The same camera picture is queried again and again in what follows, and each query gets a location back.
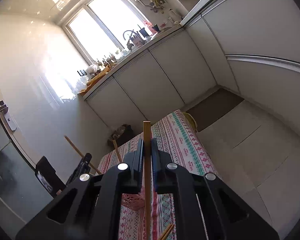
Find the white kitchen cabinets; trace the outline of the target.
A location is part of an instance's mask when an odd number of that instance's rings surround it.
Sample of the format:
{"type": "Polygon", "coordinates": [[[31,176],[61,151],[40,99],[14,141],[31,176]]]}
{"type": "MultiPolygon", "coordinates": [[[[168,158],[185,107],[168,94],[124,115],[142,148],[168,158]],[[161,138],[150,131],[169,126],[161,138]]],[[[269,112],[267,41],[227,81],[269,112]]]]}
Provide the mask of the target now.
{"type": "Polygon", "coordinates": [[[200,0],[181,25],[122,61],[85,101],[111,129],[142,131],[214,88],[300,134],[300,9],[294,0],[200,0]]]}

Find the pink perforated basket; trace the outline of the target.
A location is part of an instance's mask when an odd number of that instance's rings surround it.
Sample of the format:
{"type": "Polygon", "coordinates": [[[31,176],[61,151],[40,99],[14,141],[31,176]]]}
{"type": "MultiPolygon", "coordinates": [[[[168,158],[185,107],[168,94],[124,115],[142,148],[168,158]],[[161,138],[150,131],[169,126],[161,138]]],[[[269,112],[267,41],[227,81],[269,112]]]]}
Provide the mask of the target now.
{"type": "Polygon", "coordinates": [[[123,194],[121,204],[133,211],[138,211],[145,206],[145,196],[143,193],[123,194]]]}

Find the patterned tablecloth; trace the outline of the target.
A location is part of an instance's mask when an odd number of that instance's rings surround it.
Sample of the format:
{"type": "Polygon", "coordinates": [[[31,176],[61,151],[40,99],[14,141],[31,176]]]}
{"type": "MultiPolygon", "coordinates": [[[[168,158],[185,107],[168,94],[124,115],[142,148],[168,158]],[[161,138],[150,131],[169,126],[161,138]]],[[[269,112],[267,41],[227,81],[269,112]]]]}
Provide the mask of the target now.
{"type": "MultiPolygon", "coordinates": [[[[151,126],[152,137],[157,139],[158,149],[170,154],[174,163],[189,172],[203,176],[207,172],[217,174],[213,162],[198,139],[185,113],[176,110],[151,126]]],[[[153,192],[151,236],[158,239],[165,229],[175,223],[173,196],[153,192]]],[[[118,239],[145,239],[145,210],[133,211],[121,206],[118,239]]]]}

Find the black trash bin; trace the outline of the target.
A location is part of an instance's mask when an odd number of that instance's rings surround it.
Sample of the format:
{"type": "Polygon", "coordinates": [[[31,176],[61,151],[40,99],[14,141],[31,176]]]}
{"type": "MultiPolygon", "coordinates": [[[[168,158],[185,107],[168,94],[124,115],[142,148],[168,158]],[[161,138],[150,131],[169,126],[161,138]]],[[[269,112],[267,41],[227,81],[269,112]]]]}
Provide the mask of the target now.
{"type": "Polygon", "coordinates": [[[123,124],[117,128],[108,138],[107,144],[109,147],[114,148],[113,141],[116,141],[117,146],[121,146],[135,137],[131,125],[123,124]]]}

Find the brown floor mat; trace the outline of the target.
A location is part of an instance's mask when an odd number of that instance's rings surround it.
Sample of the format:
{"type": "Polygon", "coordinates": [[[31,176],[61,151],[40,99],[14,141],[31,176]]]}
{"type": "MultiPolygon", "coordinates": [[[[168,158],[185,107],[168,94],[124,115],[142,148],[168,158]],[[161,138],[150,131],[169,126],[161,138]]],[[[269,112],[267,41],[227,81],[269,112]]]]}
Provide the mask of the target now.
{"type": "Polygon", "coordinates": [[[196,131],[200,132],[226,115],[243,101],[243,98],[220,88],[210,96],[186,111],[196,122],[196,131]]]}

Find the white electric kettle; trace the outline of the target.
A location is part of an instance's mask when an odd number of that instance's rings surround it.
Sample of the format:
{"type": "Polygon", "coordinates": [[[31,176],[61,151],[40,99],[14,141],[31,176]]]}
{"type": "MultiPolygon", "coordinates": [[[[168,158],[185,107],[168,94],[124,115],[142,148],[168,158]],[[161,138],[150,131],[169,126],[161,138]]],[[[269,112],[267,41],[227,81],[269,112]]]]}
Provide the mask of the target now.
{"type": "Polygon", "coordinates": [[[176,13],[173,9],[169,9],[168,13],[175,25],[178,25],[182,21],[182,17],[178,13],[176,13]]]}

